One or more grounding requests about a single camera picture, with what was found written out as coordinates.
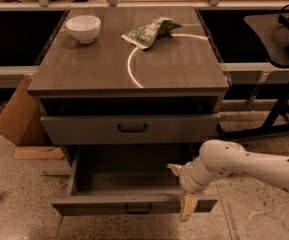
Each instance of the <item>workbench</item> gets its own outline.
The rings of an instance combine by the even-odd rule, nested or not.
[[[74,40],[64,24],[28,87],[52,143],[72,165],[62,215],[169,213],[183,194],[166,165],[185,163],[217,136],[228,80],[191,7],[72,9],[102,21],[95,42]],[[160,16],[183,27],[148,50],[121,35]],[[216,198],[200,196],[197,211]]]

